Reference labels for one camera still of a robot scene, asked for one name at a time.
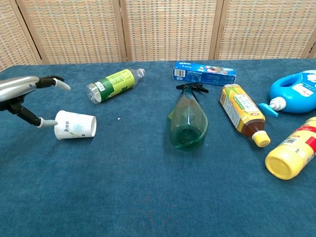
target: blue tablecloth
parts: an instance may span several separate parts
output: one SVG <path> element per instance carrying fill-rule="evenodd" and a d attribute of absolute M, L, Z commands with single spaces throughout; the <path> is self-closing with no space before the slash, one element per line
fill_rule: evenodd
<path fill-rule="evenodd" d="M 197 61 L 236 68 L 256 102 L 270 85 L 316 68 L 315 59 Z M 283 237 L 316 233 L 316 161 L 292 180 L 265 167 L 269 151 L 316 112 L 267 117 L 271 143 L 258 148 L 239 134 L 218 99 L 221 88 L 198 94 L 209 119 L 203 146 L 175 149 L 166 118 L 182 84 L 175 62 L 15 66 L 0 79 L 58 75 L 71 91 L 50 87 L 27 95 L 24 106 L 54 119 L 59 110 L 94 115 L 94 138 L 57 140 L 0 112 L 0 236 Z M 93 105 L 84 87 L 125 68 L 144 68 L 135 88 Z"/>

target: yellow lid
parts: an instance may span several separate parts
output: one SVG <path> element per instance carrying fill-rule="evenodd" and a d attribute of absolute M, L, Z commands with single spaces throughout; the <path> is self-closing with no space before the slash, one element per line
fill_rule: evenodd
<path fill-rule="evenodd" d="M 291 179 L 302 169 L 302 159 L 295 152 L 282 152 L 282 148 L 272 150 L 266 157 L 268 171 L 279 179 Z"/>
<path fill-rule="evenodd" d="M 271 140 L 265 131 L 257 131 L 252 135 L 252 140 L 255 141 L 258 147 L 265 147 L 270 144 Z"/>

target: white paper cup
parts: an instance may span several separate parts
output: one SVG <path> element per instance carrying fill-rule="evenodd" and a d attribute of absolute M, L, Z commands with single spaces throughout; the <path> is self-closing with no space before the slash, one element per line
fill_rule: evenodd
<path fill-rule="evenodd" d="M 97 130 L 95 116 L 82 115 L 61 110 L 55 120 L 55 136 L 58 140 L 67 138 L 94 137 Z"/>

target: toothpaste box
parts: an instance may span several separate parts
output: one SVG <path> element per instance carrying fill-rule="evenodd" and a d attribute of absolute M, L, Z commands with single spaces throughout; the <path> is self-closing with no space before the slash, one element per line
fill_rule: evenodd
<path fill-rule="evenodd" d="M 173 79 L 224 86 L 235 82 L 236 69 L 177 61 L 173 68 Z"/>

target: wicker panel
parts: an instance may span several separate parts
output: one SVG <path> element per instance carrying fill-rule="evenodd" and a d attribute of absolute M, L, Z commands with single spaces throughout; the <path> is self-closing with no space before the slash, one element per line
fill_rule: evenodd
<path fill-rule="evenodd" d="M 123 3 L 127 57 L 132 61 L 208 59 L 216 0 Z"/>
<path fill-rule="evenodd" d="M 316 25 L 315 0 L 227 4 L 220 59 L 300 58 Z"/>
<path fill-rule="evenodd" d="M 119 45 L 122 25 L 121 21 L 116 25 L 112 0 L 19 0 L 19 3 L 47 63 L 122 61 Z"/>
<path fill-rule="evenodd" d="M 13 65 L 37 64 L 10 0 L 0 0 L 0 71 Z"/>

